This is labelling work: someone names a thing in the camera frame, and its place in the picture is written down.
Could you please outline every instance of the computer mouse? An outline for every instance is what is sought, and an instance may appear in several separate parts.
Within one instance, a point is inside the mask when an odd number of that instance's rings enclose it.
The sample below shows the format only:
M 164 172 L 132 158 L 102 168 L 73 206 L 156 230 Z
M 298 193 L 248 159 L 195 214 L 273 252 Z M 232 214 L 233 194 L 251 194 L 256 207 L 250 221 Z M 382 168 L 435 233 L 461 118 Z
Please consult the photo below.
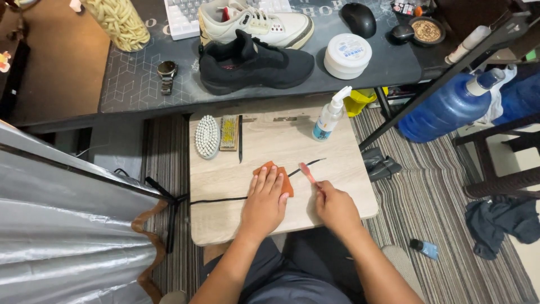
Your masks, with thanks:
M 391 44 L 402 45 L 414 38 L 414 29 L 409 24 L 400 24 L 388 32 L 388 40 Z
M 370 38 L 377 31 L 377 21 L 369 7 L 360 3 L 347 3 L 341 8 L 341 16 L 350 31 L 362 38 Z

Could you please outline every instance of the small wooden table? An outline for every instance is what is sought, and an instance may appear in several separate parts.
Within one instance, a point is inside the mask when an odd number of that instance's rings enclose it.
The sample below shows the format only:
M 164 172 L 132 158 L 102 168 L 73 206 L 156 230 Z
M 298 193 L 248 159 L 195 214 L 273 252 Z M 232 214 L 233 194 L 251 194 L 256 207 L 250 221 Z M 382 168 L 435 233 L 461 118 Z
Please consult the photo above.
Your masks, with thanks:
M 190 119 L 191 201 L 246 196 L 252 171 L 270 160 L 278 167 L 285 167 L 290 174 L 298 169 L 300 162 L 326 157 L 310 166 L 313 177 L 319 181 L 329 180 L 337 189 L 348 192 L 363 219 L 375 216 L 379 211 L 377 200 L 349 119 L 345 117 L 340 121 L 326 142 L 312 138 L 315 121 L 330 98 L 331 95 L 325 95 L 251 101 L 193 114 Z M 240 114 L 244 115 L 244 120 L 256 118 L 242 126 L 242 163 L 239 163 L 238 152 L 220 151 L 209 161 L 200 157 L 194 147 L 199 120 L 204 115 L 212 115 L 220 124 L 223 115 Z M 296 117 L 296 120 L 284 121 L 281 117 Z M 315 211 L 315 190 L 307 177 L 299 172 L 291 176 L 291 185 L 294 197 L 288 199 L 285 219 L 272 234 L 322 225 Z M 244 200 L 191 205 L 193 242 L 205 246 L 233 239 L 243 205 Z

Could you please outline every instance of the large water bottle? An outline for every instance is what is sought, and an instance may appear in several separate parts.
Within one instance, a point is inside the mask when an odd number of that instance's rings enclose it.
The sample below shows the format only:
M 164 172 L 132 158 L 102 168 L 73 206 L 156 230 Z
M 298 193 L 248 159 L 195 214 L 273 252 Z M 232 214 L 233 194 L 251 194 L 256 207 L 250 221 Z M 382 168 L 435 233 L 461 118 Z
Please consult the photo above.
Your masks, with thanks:
M 509 122 L 540 112 L 540 72 L 501 91 L 503 115 L 493 124 Z
M 479 76 L 457 74 L 402 118 L 399 130 L 414 142 L 428 142 L 479 119 L 491 103 L 489 89 L 504 77 L 499 69 Z

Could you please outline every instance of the glass jar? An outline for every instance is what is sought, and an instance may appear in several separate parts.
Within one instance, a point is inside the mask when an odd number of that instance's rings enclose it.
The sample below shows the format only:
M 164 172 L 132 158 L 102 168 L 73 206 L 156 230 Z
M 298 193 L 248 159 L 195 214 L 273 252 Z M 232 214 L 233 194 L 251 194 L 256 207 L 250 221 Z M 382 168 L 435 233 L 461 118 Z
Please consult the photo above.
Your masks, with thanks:
M 136 52 L 150 40 L 150 32 L 130 0 L 81 0 L 81 3 L 118 49 Z

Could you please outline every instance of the white bristle brush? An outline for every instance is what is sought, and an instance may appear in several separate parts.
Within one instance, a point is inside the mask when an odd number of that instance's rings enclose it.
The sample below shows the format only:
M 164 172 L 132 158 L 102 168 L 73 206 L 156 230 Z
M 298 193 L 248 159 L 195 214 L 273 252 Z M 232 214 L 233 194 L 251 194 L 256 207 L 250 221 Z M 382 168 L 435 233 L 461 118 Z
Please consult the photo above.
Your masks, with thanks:
M 206 160 L 213 159 L 219 150 L 221 133 L 218 123 L 211 115 L 205 115 L 195 130 L 195 147 L 200 156 Z

